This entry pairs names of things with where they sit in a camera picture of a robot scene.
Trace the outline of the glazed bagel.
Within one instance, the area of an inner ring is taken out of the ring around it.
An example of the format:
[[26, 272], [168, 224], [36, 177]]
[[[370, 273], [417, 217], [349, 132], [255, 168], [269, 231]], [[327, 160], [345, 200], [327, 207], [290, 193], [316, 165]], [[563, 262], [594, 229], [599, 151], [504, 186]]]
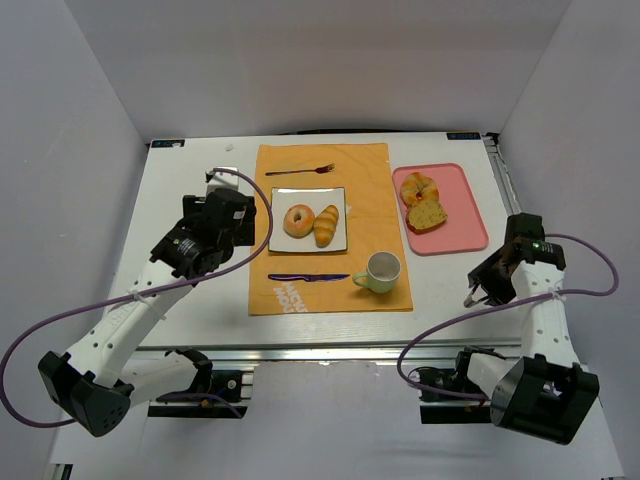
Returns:
[[303, 238], [313, 229], [315, 214], [305, 204], [296, 204], [290, 207], [283, 220], [284, 231], [293, 238]]

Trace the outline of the striped bread roll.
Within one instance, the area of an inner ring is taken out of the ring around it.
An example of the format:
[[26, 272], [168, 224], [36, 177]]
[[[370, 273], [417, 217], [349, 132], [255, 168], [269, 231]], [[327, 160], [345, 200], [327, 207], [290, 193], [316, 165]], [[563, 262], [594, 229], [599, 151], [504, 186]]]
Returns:
[[319, 248], [327, 247], [334, 238], [339, 210], [335, 205], [328, 205], [316, 216], [313, 224], [314, 238]]

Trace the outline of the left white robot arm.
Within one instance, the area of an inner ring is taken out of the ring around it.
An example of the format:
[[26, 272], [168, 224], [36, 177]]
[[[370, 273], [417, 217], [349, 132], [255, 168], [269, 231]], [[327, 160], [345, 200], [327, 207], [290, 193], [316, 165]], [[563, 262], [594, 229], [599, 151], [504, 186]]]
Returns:
[[49, 352], [38, 370], [52, 400], [91, 435], [102, 437], [128, 410], [167, 394], [207, 393], [212, 363], [192, 348], [166, 352], [156, 367], [125, 365], [167, 312], [196, 286], [194, 279], [255, 242], [255, 202], [230, 188], [186, 196], [184, 216], [152, 249], [133, 283], [132, 300], [106, 310], [66, 352]]

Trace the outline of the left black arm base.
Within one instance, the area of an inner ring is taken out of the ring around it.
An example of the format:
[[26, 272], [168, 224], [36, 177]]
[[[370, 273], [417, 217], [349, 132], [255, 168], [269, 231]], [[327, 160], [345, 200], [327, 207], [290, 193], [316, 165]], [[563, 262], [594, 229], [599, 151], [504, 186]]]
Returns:
[[248, 409], [243, 405], [241, 370], [215, 370], [212, 361], [194, 349], [176, 349], [195, 367], [196, 374], [186, 390], [170, 392], [150, 403], [151, 418], [242, 419]]

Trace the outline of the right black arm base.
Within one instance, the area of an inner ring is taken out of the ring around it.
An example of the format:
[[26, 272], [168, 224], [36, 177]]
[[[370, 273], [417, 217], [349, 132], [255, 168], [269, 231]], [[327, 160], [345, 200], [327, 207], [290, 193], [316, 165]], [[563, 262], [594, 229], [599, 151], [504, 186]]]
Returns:
[[[467, 395], [479, 395], [478, 386], [458, 378], [453, 369], [417, 367], [408, 374], [412, 381], [438, 390], [447, 390]], [[490, 404], [421, 390], [419, 396], [420, 420], [423, 425], [490, 424]]]

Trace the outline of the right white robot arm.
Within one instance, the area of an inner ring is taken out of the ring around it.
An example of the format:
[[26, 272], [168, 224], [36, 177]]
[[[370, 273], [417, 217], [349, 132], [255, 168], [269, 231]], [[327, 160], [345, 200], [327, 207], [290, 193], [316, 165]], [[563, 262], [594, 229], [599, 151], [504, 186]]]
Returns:
[[597, 376], [582, 369], [570, 340], [558, 293], [565, 268], [564, 251], [546, 241], [540, 216], [509, 216], [503, 246], [468, 280], [472, 292], [483, 291], [482, 304], [525, 302], [520, 357], [467, 347], [453, 374], [454, 385], [486, 395], [495, 426], [561, 445], [573, 440], [599, 394]]

